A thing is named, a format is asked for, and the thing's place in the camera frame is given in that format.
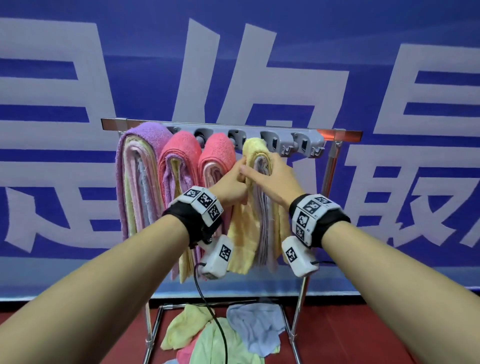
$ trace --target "towel rack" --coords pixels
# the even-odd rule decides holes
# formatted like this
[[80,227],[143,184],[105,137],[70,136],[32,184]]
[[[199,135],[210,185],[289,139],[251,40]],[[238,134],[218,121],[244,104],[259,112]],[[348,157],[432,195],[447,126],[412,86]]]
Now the towel rack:
[[[120,135],[128,129],[134,128],[146,121],[153,120],[134,120],[124,118],[102,119],[103,130],[116,131]],[[190,122],[173,122],[173,121],[155,121],[165,125],[172,133],[177,133],[180,130],[191,132],[197,138],[200,146],[203,148],[207,139],[213,133],[225,133],[232,141],[236,150],[242,150],[243,144],[248,138],[262,138],[267,144],[268,150],[279,153],[282,157],[290,157],[294,153],[301,153],[307,158],[319,158],[325,149],[325,143],[331,142],[328,151],[328,161],[325,168],[324,180],[322,183],[321,194],[325,197],[330,195],[332,188],[333,176],[335,173],[336,162],[340,154],[342,144],[358,143],[361,141],[363,132],[349,131],[345,129],[302,129],[302,128],[286,128],[279,126],[251,126],[251,125],[226,125],[226,124],[198,124]],[[283,318],[287,328],[288,340],[295,356],[297,364],[301,363],[300,354],[295,343],[297,335],[297,327],[299,316],[305,296],[308,290],[310,277],[303,278],[302,285],[295,308],[295,315],[293,317],[292,325],[290,325],[285,309],[282,305]],[[252,303],[255,301],[235,301],[235,303]],[[229,305],[231,302],[216,303],[215,305]],[[145,320],[147,326],[147,349],[144,357],[144,364],[150,362],[151,355],[155,344],[156,335],[162,314],[164,310],[182,308],[185,304],[180,305],[161,305],[158,309],[155,323],[152,327],[150,319],[150,306],[145,305]]]

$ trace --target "left hand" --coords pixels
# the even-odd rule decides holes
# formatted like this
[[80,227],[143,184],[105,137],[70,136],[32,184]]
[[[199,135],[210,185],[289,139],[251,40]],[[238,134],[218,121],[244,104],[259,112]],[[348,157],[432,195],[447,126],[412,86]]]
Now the left hand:
[[239,203],[247,204],[247,185],[245,184],[245,177],[240,174],[240,166],[244,165],[246,160],[246,157],[238,160],[221,180],[209,188],[210,192],[220,201],[223,208]]

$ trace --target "right hand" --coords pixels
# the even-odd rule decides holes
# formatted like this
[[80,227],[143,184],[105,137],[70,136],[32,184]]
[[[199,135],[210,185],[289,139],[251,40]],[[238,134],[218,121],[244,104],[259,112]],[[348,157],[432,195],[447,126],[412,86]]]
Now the right hand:
[[287,166],[278,153],[272,153],[271,161],[273,166],[270,176],[246,165],[240,167],[240,173],[259,185],[268,197],[288,211],[291,203],[305,194],[305,191],[300,187],[293,168]]

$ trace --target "metal frame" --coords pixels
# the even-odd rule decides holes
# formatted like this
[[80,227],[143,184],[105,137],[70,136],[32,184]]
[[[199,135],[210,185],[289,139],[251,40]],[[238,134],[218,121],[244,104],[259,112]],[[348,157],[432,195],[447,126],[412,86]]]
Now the metal frame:
[[[104,130],[118,131],[119,134],[121,135],[123,132],[127,131],[128,129],[138,126],[141,123],[146,121],[147,120],[131,120],[131,119],[120,119],[120,118],[102,119],[102,127]],[[285,133],[286,131],[286,128],[282,128],[282,127],[257,127],[257,126],[249,126],[249,125],[240,126],[240,125],[222,125],[222,124],[194,124],[194,123],[176,123],[171,121],[158,121],[158,122],[161,122],[162,124],[166,124],[170,130],[172,130],[173,128],[174,131],[180,130],[181,127],[186,127],[187,130],[191,130],[192,128],[199,128],[201,126],[213,128],[213,129],[218,128],[218,129],[221,129],[222,132],[224,130],[228,130],[229,127],[236,128],[236,129],[245,129],[245,130],[248,130],[249,132],[251,131],[258,132],[259,134],[258,136],[260,136],[260,130],[262,131],[263,130],[268,130],[268,131],[281,130],[282,133]],[[312,129],[292,129],[292,130],[300,131],[300,133],[303,133],[305,135],[313,131]],[[321,194],[324,195],[325,197],[328,197],[330,195],[330,190],[332,188],[336,163],[337,163],[338,156],[340,154],[340,150],[343,143],[344,142],[358,143],[361,141],[361,137],[363,133],[360,131],[347,131],[345,129],[317,129],[317,132],[323,137],[324,141],[331,142],[330,149],[328,152],[328,162],[325,168],[324,180],[322,183],[322,190],[321,190]],[[307,295],[309,282],[310,282],[310,277],[303,278],[298,300],[297,300],[297,306],[295,308],[295,315],[293,317],[293,322],[291,326],[288,321],[285,308],[283,307],[283,305],[281,304],[279,305],[282,309],[283,319],[285,321],[286,331],[288,334],[288,340],[290,341],[290,345],[292,347],[293,354],[295,356],[295,361],[297,364],[301,364],[301,359],[297,349],[297,345],[295,343],[295,339],[297,336],[297,328],[298,328],[300,313],[301,313],[303,304],[305,302],[305,297]],[[230,304],[235,304],[235,303],[253,303],[253,302],[257,302],[257,300],[218,302],[218,303],[212,303],[210,305],[211,306],[228,306]],[[145,305],[144,313],[145,313],[145,321],[146,321],[146,327],[147,327],[147,338],[146,338],[147,349],[146,349],[145,357],[143,361],[144,364],[148,364],[150,362],[150,358],[154,350],[156,335],[158,333],[158,328],[160,327],[160,323],[162,320],[163,312],[165,310],[174,310],[174,309],[184,308],[185,305],[186,303],[164,304],[159,306],[153,327],[150,319],[150,305],[149,303]]]

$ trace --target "blue banner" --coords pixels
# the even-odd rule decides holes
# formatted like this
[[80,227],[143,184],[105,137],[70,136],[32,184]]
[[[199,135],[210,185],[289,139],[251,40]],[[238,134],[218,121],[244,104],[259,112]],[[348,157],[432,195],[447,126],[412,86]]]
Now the blue banner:
[[[352,222],[480,286],[480,3],[0,3],[0,299],[121,241],[115,132],[100,118],[364,131],[330,197]],[[308,192],[326,155],[288,159]],[[289,267],[205,282],[296,294]],[[354,294],[322,267],[311,294]],[[165,281],[157,297],[196,296]]]

